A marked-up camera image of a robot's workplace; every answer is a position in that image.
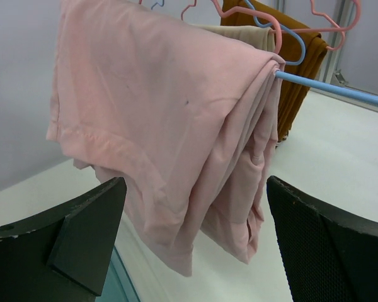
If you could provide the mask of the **pink trousers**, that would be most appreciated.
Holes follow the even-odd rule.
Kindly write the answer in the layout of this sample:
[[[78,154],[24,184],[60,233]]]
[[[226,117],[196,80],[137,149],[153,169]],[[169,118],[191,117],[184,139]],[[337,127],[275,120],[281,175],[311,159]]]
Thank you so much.
[[[47,139],[101,182],[169,268],[203,232],[247,264],[278,140],[277,54],[130,1],[61,1]]]

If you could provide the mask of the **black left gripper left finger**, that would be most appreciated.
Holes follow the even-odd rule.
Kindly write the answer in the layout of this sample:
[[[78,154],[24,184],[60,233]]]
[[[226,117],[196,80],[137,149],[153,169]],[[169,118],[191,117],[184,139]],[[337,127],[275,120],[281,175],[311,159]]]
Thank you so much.
[[[94,301],[122,217],[121,177],[0,226],[0,301]]]

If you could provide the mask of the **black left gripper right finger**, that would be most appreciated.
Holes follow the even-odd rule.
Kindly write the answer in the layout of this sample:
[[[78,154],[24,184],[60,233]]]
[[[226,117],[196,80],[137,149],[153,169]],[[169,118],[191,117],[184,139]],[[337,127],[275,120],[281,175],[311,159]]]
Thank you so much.
[[[378,222],[276,176],[266,192],[293,301],[378,302]]]

